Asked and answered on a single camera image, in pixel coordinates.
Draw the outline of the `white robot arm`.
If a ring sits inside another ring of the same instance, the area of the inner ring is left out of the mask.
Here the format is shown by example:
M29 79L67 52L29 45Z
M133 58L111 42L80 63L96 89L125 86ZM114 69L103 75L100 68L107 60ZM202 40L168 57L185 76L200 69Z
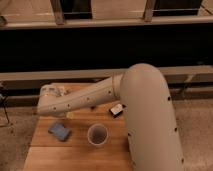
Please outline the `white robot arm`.
M184 157L172 98L162 72L145 63L120 75L60 95L54 84L41 87L40 115L59 115L85 107L119 101L134 171L184 171Z

